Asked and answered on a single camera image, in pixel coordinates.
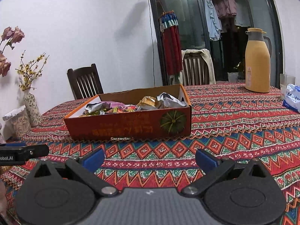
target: power cord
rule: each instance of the power cord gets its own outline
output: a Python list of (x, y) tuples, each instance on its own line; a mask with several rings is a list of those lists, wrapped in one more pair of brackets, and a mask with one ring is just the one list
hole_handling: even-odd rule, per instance
[(151, 28), (151, 40), (152, 40), (152, 50), (153, 50), (153, 79), (154, 79), (154, 87), (155, 87), (155, 74), (154, 74), (154, 43), (153, 43), (153, 36), (152, 36), (151, 6), (150, 6), (150, 0), (148, 0), (148, 5), (149, 5), (149, 17), (150, 17), (150, 28)]

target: flower branch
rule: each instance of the flower branch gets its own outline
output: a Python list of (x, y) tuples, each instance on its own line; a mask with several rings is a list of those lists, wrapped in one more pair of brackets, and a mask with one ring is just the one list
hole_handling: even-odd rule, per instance
[[(41, 54), (36, 60), (32, 60), (29, 63), (25, 64), (23, 63), (24, 53), (22, 53), (21, 56), (21, 63), (19, 65), (19, 68), (16, 69), (19, 74), (20, 79), (20, 85), (22, 91), (27, 89), (35, 89), (34, 87), (31, 87), (32, 81), (35, 80), (37, 77), (42, 76), (42, 70), (44, 68), (44, 65), (47, 63), (48, 57), (45, 53)], [(41, 68), (39, 69), (38, 63), (40, 61), (43, 61), (43, 64)]]

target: chair backrest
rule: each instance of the chair backrest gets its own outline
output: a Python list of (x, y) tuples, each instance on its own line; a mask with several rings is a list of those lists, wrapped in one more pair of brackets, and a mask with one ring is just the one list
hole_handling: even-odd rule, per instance
[(75, 100), (103, 94), (96, 64), (67, 72)]
[(209, 69), (201, 53), (187, 53), (183, 58), (183, 85), (209, 85)]

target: tablecloth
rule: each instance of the tablecloth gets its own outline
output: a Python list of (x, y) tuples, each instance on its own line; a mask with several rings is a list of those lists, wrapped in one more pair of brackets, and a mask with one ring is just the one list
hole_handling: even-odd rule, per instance
[[(249, 92), (244, 84), (187, 86), (192, 103), (192, 133), (184, 138), (73, 141), (63, 117), (85, 100), (70, 101), (43, 114), (43, 123), (28, 132), (28, 145), (46, 143), (49, 158), (64, 161), (104, 148), (106, 159), (95, 173), (118, 189), (177, 187), (181, 190), (204, 174), (195, 152), (204, 148), (217, 157), (241, 163), (259, 158), (288, 201), (282, 224), (300, 224), (300, 114), (282, 106), (280, 91)], [(7, 186), (8, 212), (15, 217), (14, 196), (37, 160), (15, 166), (2, 175)]]

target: blue gripper pad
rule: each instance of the blue gripper pad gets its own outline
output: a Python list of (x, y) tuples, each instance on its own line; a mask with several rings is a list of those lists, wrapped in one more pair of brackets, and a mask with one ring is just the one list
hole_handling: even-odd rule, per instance
[(209, 154), (203, 149), (198, 149), (195, 155), (196, 164), (205, 173), (209, 173), (212, 169), (221, 164), (221, 160)]
[(2, 147), (20, 147), (20, 146), (26, 146), (25, 141), (18, 141), (13, 143), (6, 143), (6, 144), (0, 144)]
[(104, 150), (101, 148), (101, 149), (94, 150), (89, 155), (83, 157), (80, 160), (80, 163), (90, 172), (95, 173), (97, 169), (100, 168), (101, 165), (103, 164), (104, 159), (105, 159)]

